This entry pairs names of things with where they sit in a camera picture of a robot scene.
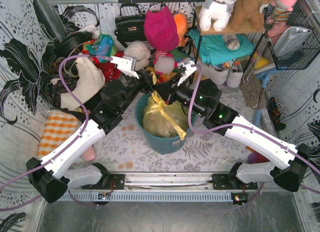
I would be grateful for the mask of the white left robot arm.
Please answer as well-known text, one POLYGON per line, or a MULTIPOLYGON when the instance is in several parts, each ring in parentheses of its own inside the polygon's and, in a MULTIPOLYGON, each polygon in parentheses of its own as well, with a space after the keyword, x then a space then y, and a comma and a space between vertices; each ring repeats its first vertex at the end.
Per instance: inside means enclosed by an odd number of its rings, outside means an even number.
POLYGON ((123 113, 140 92, 153 91, 156 75, 143 69, 137 74, 126 82, 109 80, 93 99, 95 107, 88 120, 54 151, 26 163, 29 182, 48 203, 56 202, 74 188, 113 189, 110 172, 102 164, 95 162, 81 169, 70 166, 121 122, 123 113))

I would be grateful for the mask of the teal trash bin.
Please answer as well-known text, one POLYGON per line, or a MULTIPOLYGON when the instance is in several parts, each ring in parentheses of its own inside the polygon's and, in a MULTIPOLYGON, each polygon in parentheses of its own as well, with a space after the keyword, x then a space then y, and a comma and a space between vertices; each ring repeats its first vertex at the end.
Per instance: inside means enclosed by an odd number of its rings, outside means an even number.
POLYGON ((144 109, 148 104, 148 99, 150 96, 150 94, 144 94, 137 101, 134 111, 137 125, 142 131, 147 145, 155 152, 161 155, 175 153, 184 146, 185 142, 187 141, 187 137, 185 137, 184 140, 181 140, 178 135, 169 138, 158 137, 150 134, 143 128, 144 109))

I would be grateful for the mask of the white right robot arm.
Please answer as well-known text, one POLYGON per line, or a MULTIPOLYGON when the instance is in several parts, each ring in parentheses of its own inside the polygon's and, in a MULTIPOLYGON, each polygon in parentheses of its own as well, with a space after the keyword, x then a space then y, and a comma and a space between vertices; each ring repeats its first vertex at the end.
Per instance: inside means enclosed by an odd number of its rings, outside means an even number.
POLYGON ((222 104, 222 91, 210 79, 202 80, 191 89, 176 81, 153 86, 166 105, 180 102, 190 114, 203 117, 203 125, 211 132, 237 140, 268 161, 263 163, 237 162, 228 173, 229 184, 239 189, 244 184, 274 182, 282 189, 297 192, 310 165, 312 149, 302 143, 282 141, 246 120, 232 108, 222 104))

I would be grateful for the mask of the yellow trash bag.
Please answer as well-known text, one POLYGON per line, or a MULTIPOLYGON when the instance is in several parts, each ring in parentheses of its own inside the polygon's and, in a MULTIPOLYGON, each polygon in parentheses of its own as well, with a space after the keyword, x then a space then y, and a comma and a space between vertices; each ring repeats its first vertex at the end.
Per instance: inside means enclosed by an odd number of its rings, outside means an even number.
POLYGON ((159 138, 178 136, 181 141, 187 136, 187 110, 178 101, 167 105, 158 92, 153 91, 143 109, 143 129, 159 138))

